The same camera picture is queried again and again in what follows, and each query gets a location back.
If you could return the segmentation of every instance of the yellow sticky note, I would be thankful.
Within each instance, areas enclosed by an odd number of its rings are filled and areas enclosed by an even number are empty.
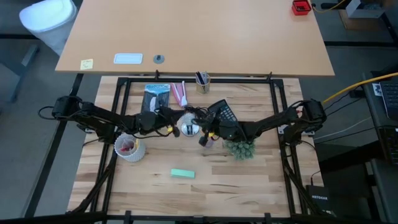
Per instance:
[[[94,64],[93,59],[82,60],[80,62],[80,70],[92,69]]]

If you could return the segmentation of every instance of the white mesh cup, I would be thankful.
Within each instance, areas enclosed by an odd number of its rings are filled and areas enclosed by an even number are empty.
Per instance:
[[[130,134],[121,134],[114,142],[114,150],[123,159],[137,162],[145,155],[145,144]]]

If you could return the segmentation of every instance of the green sponge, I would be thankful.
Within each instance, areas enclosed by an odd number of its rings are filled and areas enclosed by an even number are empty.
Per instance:
[[[195,172],[190,170],[172,169],[171,175],[172,177],[195,178]]]

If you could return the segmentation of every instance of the light wooden desk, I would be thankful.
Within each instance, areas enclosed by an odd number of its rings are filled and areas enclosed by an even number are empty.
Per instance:
[[[313,12],[292,0],[84,0],[56,71],[334,75]],[[144,54],[116,65],[117,53]],[[164,55],[162,64],[153,62]]]
[[[117,79],[101,79],[96,106],[111,109]],[[284,83],[288,104],[302,99],[296,78],[286,78]],[[144,86],[132,84],[126,114],[140,112]],[[260,120],[274,114],[268,84],[212,83],[207,95],[197,94],[194,83],[187,83],[186,89],[193,106],[209,106],[226,98],[239,120]],[[173,96],[170,107],[178,108]],[[86,141],[95,138],[95,134],[89,134]],[[256,155],[246,161],[235,161],[220,140],[211,149],[202,148],[198,140],[199,135],[189,138],[183,134],[179,138],[145,139],[147,154],[141,161],[130,163],[118,158],[108,214],[124,215],[125,210],[131,210],[134,215],[261,217],[269,212],[272,217],[289,217],[275,129],[256,139]],[[303,140],[313,144],[311,138]],[[77,207],[94,186],[102,147],[102,143],[94,142],[83,148],[68,209]],[[309,184],[310,176],[319,170],[316,152],[306,144],[297,146],[297,152],[303,184]],[[171,178],[172,168],[194,170],[196,178]],[[314,176],[314,182],[322,185],[320,174]],[[296,211],[300,211],[294,186],[293,193]]]

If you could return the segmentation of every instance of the red device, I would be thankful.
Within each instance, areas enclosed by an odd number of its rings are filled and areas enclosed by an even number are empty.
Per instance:
[[[311,5],[307,0],[296,0],[293,1],[292,10],[296,16],[304,16],[311,11]]]

